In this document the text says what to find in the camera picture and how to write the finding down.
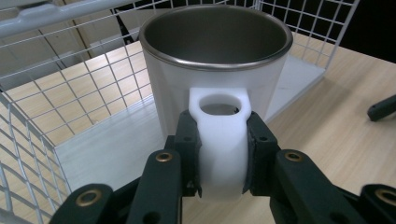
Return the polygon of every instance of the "white wire rack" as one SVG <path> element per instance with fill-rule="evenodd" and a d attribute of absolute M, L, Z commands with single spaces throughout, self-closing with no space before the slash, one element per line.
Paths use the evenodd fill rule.
<path fill-rule="evenodd" d="M 0 10 L 0 222 L 48 222 L 71 190 L 55 148 L 150 97 L 137 41 L 150 16 L 229 4 L 281 19 L 294 34 L 285 69 L 315 74 L 280 108 L 322 76 L 359 0 L 43 2 Z M 305 79 L 292 76 L 295 83 Z"/>

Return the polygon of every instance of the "wire basket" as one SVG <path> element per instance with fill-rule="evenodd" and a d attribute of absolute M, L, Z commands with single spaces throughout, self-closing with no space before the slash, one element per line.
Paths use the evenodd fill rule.
<path fill-rule="evenodd" d="M 70 158 L 59 154 L 71 148 L 78 154 L 82 147 L 121 147 L 131 136 L 114 139 L 110 131 L 123 130 L 117 130 L 120 126 L 112 118 L 140 133 L 160 131 L 158 124 L 144 122 L 155 117 L 155 106 L 137 39 L 140 26 L 152 15 L 172 7 L 227 4 L 261 10 L 285 22 L 294 43 L 265 118 L 269 120 L 323 76 L 358 3 L 56 0 L 0 8 L 0 222 L 48 222 L 70 191 L 83 185 L 65 169 Z M 125 121 L 129 117 L 143 121 L 130 125 Z M 99 140 L 87 140 L 93 136 Z M 163 139 L 157 142 L 160 146 Z M 158 149 L 151 147 L 147 151 Z M 148 154 L 138 158 L 141 165 Z M 115 189 L 121 185 L 81 178 Z"/>

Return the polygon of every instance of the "light wood surface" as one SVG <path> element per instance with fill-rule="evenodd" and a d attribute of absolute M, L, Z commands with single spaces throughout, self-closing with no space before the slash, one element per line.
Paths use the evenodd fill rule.
<path fill-rule="evenodd" d="M 325 77 L 269 127 L 282 148 L 307 154 L 337 186 L 359 194 L 366 184 L 396 188 L 396 116 L 371 122 L 367 109 L 396 93 L 396 64 L 339 49 Z M 268 198 L 237 203 L 184 200 L 184 223 L 273 223 Z"/>

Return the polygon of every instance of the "black object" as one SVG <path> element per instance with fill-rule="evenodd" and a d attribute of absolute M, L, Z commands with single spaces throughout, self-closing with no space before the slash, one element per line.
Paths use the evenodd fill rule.
<path fill-rule="evenodd" d="M 394 112 L 396 112 L 396 95 L 370 106 L 367 115 L 371 121 L 377 121 Z"/>
<path fill-rule="evenodd" d="M 367 185 L 360 196 L 354 195 L 334 186 L 304 153 L 281 150 L 254 112 L 247 129 L 249 162 L 243 191 L 269 196 L 276 223 L 396 223 L 395 188 Z M 114 192 L 106 185 L 82 187 L 50 223 L 181 223 L 182 197 L 201 190 L 200 144 L 196 122 L 184 111 L 176 135 L 168 136 L 165 149 L 148 157 L 140 179 Z"/>

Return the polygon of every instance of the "white wire grid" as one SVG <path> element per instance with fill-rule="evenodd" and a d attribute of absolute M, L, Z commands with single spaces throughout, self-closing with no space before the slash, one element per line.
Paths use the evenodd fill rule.
<path fill-rule="evenodd" d="M 290 54 L 327 68 L 359 0 L 137 1 L 1 39 L 0 221 L 49 221 L 69 194 L 55 147 L 151 95 L 140 45 L 131 43 L 144 20 L 208 3 L 278 17 L 294 34 Z"/>

